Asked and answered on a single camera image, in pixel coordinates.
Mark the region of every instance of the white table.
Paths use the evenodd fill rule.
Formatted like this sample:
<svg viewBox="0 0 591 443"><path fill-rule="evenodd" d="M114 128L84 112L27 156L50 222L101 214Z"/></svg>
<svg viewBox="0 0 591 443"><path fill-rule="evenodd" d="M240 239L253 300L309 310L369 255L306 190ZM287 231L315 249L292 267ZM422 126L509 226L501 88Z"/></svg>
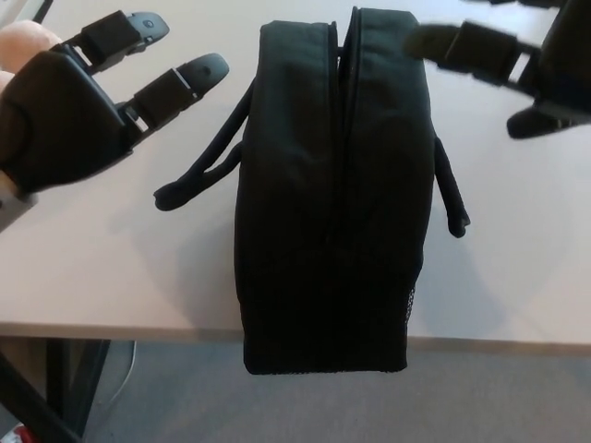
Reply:
<svg viewBox="0 0 591 443"><path fill-rule="evenodd" d="M0 335L239 339L237 174L171 213L154 208L151 194L199 156L246 90L262 24L337 20L343 39L354 4L408 9L423 21L472 18L538 43L554 17L459 0L56 1L44 24L65 38L117 9L154 11L170 25L162 42L97 77L115 101L201 54L222 54L232 71L130 159L43 193L2 234ZM451 238L436 195L411 335L591 342L591 131L513 142L505 120L528 99L433 66L428 77L473 226L464 240Z"/></svg>

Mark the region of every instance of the black handbag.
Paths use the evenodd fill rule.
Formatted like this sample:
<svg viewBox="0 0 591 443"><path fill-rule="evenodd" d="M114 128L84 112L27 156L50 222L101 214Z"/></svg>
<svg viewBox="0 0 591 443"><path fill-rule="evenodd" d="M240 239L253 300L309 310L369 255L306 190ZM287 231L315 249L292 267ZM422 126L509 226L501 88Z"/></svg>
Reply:
<svg viewBox="0 0 591 443"><path fill-rule="evenodd" d="M276 21L259 67L210 146L156 192L173 210L240 163L235 282L253 374L400 371L434 177L450 232L469 218L431 123L407 12L336 25ZM245 134L211 168L247 120Z"/></svg>

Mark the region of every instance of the bag handle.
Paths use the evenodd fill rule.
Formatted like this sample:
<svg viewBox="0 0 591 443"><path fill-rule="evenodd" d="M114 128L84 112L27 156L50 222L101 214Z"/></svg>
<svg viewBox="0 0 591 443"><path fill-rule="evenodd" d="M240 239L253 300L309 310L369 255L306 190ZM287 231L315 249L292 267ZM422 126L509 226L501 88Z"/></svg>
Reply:
<svg viewBox="0 0 591 443"><path fill-rule="evenodd" d="M435 176L447 211L447 224L450 233L456 238L462 238L465 235L466 226L471 223L470 217L465 210L450 160L439 137L435 137Z"/></svg>
<svg viewBox="0 0 591 443"><path fill-rule="evenodd" d="M213 164L222 156L232 139L238 133L248 118L254 81L250 84L245 95L232 111L220 131L210 143L210 146L203 151L191 167L176 181L158 189L156 197L156 208L159 210L175 210L186 205L192 198L198 196L204 190L218 183L240 163L242 158L242 142L236 144L226 159L217 167L209 170Z"/></svg>

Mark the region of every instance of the robot finger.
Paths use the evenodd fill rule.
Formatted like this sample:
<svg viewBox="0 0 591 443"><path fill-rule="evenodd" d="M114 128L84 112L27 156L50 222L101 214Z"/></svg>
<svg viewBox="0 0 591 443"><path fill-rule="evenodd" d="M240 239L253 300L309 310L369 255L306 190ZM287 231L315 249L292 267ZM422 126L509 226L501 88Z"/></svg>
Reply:
<svg viewBox="0 0 591 443"><path fill-rule="evenodd" d="M439 68L471 74L495 86L536 96L528 76L536 69L539 48L517 41L515 36L465 22L461 27L420 25L404 43L405 52L435 62ZM529 62L518 79L512 73L522 54Z"/></svg>
<svg viewBox="0 0 591 443"><path fill-rule="evenodd" d="M507 132L515 139L536 138L556 134L581 124L582 122L545 114L534 104L507 121Z"/></svg>
<svg viewBox="0 0 591 443"><path fill-rule="evenodd" d="M129 147L174 120L217 86L230 68L219 54L207 54L172 68L138 91L128 102L116 105L126 121Z"/></svg>
<svg viewBox="0 0 591 443"><path fill-rule="evenodd" d="M84 27L80 34L56 45L52 51L67 54L89 75L104 71L127 55L141 53L163 39L168 25L157 14L122 11Z"/></svg>

